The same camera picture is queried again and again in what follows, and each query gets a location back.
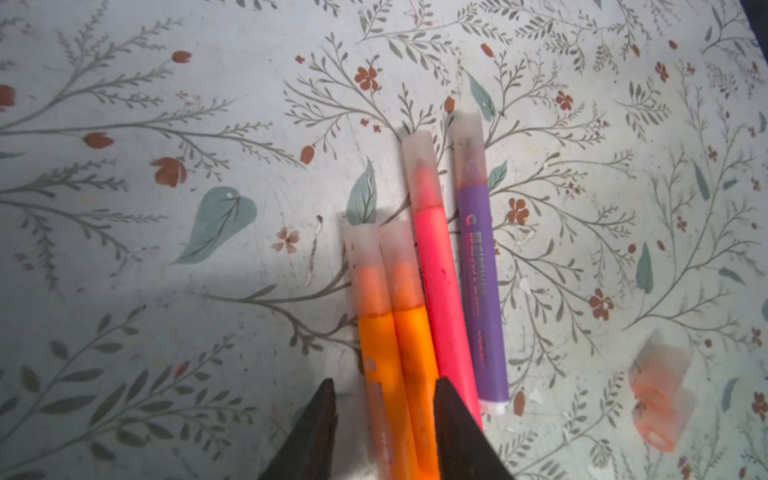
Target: highlighter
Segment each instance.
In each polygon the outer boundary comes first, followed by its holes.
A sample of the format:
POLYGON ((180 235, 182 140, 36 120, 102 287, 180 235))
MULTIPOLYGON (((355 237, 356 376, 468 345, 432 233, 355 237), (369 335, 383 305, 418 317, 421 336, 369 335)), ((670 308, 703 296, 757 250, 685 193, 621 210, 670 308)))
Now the highlighter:
POLYGON ((469 350, 480 409, 501 415, 509 403, 507 360, 480 115, 457 114, 451 138, 469 350))
POLYGON ((440 377, 424 304, 422 279, 411 223, 397 220, 379 228, 389 298, 395 317, 402 374, 406 382, 420 480, 440 480, 435 438, 435 383, 440 377))
POLYGON ((424 292, 440 376, 448 377, 482 429, 462 299, 456 281, 448 221, 440 191, 432 135, 417 131, 402 142, 413 223, 419 241, 424 292))
POLYGON ((419 464, 376 225, 347 229, 344 246, 357 311, 379 477, 417 480, 419 464))

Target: highlighter cap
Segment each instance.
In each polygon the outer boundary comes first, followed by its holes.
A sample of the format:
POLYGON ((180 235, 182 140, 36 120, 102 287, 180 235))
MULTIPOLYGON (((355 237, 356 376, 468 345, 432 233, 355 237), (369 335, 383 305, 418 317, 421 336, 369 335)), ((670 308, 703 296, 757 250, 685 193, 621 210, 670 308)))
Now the highlighter cap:
POLYGON ((389 298, 396 312, 424 306, 422 278, 416 260, 411 223, 396 220, 379 228, 389 298))
POLYGON ((376 225, 363 224, 346 229, 344 247, 358 319, 392 312, 376 225))
POLYGON ((432 135, 417 131, 402 141, 402 156, 406 163, 408 192, 414 213, 442 207, 442 192, 437 175, 437 158, 432 147, 432 135))
POLYGON ((480 114, 457 114, 451 123, 453 140, 453 177, 456 189, 486 185, 485 142, 480 114))

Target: black pointed tip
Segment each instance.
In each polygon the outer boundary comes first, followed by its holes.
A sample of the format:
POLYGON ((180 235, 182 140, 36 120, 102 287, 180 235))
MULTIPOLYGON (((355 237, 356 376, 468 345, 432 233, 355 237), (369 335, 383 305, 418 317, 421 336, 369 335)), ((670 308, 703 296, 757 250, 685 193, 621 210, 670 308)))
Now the black pointed tip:
POLYGON ((435 385, 435 433, 442 480, 513 478, 447 378, 435 385))

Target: red flower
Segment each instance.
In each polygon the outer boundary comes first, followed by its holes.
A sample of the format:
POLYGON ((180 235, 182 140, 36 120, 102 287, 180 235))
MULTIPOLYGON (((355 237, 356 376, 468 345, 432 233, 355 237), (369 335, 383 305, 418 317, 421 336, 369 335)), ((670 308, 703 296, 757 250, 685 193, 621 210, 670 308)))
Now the red flower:
POLYGON ((152 161, 153 167, 160 167, 154 173, 154 182, 158 185, 176 187, 187 179, 187 168, 178 159, 162 157, 152 161))
POLYGON ((667 79, 670 77, 667 73, 667 66, 661 63, 660 61, 656 62, 656 73, 659 74, 659 77, 661 77, 661 81, 664 83, 667 83, 667 79))
POLYGON ((578 185, 574 185, 573 182, 568 182, 568 188, 565 189, 565 194, 570 195, 571 190, 573 190, 574 193, 576 193, 577 195, 581 194, 581 187, 579 187, 578 185))
POLYGON ((10 85, 0 85, 0 107, 13 107, 16 90, 10 85))
POLYGON ((765 395, 755 392, 755 402, 752 404, 752 411, 759 415, 761 420, 765 421, 766 412, 768 412, 765 395))
POLYGON ((522 390, 515 394, 515 400, 512 403, 512 407, 515 415, 518 417, 523 416, 523 412, 525 411, 525 394, 522 392, 522 390))
POLYGON ((360 67, 357 69, 357 75, 355 75, 355 81, 360 84, 360 88, 363 90, 368 90, 369 88, 373 87, 373 90, 379 90, 379 84, 376 83, 376 69, 374 67, 369 67, 368 70, 366 70, 363 67, 360 67))
POLYGON ((174 54, 170 56, 170 59, 176 63, 189 63, 191 56, 192 54, 188 51, 176 50, 174 54))
POLYGON ((509 207, 511 210, 507 214, 507 220, 509 220, 509 223, 514 223, 517 221, 521 225, 525 225, 525 219, 528 218, 528 215, 531 213, 528 212, 528 209, 525 208, 525 200, 518 200, 517 203, 515 203, 514 198, 509 199, 509 207))
POLYGON ((187 360, 186 362, 184 362, 181 365, 179 365, 178 367, 176 367, 176 378, 179 378, 180 376, 182 376, 184 374, 184 372, 187 371, 189 366, 190 366, 190 363, 187 360))
POLYGON ((574 99, 571 98, 570 95, 566 95, 560 90, 558 91, 558 97, 555 98, 554 101, 556 101, 563 110, 571 110, 571 103, 573 103, 573 100, 574 99))
POLYGON ((314 157, 315 149, 312 147, 312 145, 307 145, 301 149, 301 156, 299 156, 299 160, 301 160, 301 163, 309 165, 314 157))
POLYGON ((445 99, 445 103, 442 105, 446 112, 449 114, 453 112, 453 109, 456 106, 456 101, 452 97, 448 97, 445 99))
POLYGON ((283 229, 279 232, 277 232, 277 238, 281 239, 282 242, 275 243, 272 245, 272 248, 279 252, 283 249, 283 245, 286 247, 286 252, 288 253, 296 253, 296 248, 293 246, 294 243, 297 243, 299 241, 299 231, 294 230, 293 232, 288 234, 288 229, 283 227, 283 229))
POLYGON ((83 137, 83 141, 86 145, 93 148, 94 150, 101 150, 102 148, 109 147, 114 143, 114 140, 112 140, 109 137, 105 136, 106 133, 103 131, 95 131, 93 133, 87 134, 83 137))
POLYGON ((594 295, 589 299, 589 306, 592 307, 592 315, 594 318, 602 318, 606 322, 608 321, 608 310, 614 309, 614 303, 609 296, 603 298, 603 290, 599 288, 594 290, 594 295))

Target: pink highlighter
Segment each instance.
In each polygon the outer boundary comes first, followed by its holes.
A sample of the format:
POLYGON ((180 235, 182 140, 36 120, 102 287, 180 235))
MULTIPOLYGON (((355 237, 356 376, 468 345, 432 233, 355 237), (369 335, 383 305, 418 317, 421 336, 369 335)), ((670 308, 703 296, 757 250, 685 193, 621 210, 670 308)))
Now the pink highlighter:
POLYGON ((419 242, 429 324, 440 376, 448 377, 482 429, 467 326, 458 291, 448 221, 432 135, 417 131, 402 142, 413 223, 419 242))

